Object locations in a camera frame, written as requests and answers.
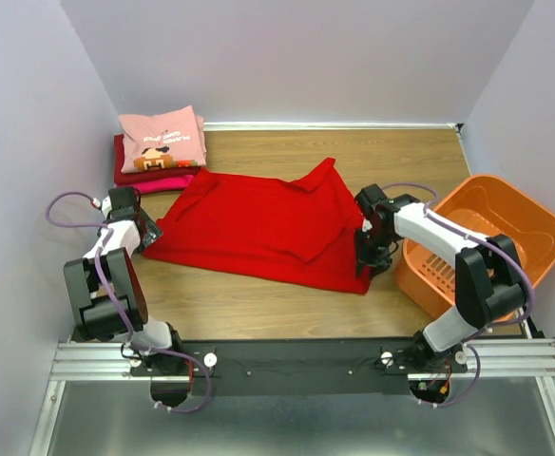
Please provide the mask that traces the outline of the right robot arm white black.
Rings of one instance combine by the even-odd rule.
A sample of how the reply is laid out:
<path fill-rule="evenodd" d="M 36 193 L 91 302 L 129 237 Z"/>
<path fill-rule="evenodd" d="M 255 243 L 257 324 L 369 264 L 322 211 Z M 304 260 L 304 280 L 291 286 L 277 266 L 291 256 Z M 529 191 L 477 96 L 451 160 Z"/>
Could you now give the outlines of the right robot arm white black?
<path fill-rule="evenodd" d="M 434 368 L 499 319 L 531 307 L 533 287 L 509 237 L 473 232 L 409 194 L 390 198 L 376 184 L 360 190 L 354 200 L 364 218 L 354 235 L 358 276 L 386 272 L 392 266 L 392 246 L 403 239 L 424 246 L 454 272 L 453 306 L 417 332 L 407 347 L 382 356 L 386 367 Z"/>

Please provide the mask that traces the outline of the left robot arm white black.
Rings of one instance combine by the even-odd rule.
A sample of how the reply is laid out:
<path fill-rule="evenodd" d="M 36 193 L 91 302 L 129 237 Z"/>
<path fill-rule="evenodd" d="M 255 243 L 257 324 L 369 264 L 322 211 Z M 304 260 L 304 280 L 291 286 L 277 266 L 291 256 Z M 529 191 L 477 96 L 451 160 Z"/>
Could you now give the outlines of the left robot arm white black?
<path fill-rule="evenodd" d="M 113 188 L 103 200 L 93 199 L 104 221 L 97 240 L 80 258 L 63 268 L 77 341 L 120 341 L 146 357 L 182 350 L 182 340 L 169 323 L 153 318 L 132 257 L 162 235 L 141 206 L 132 186 Z"/>

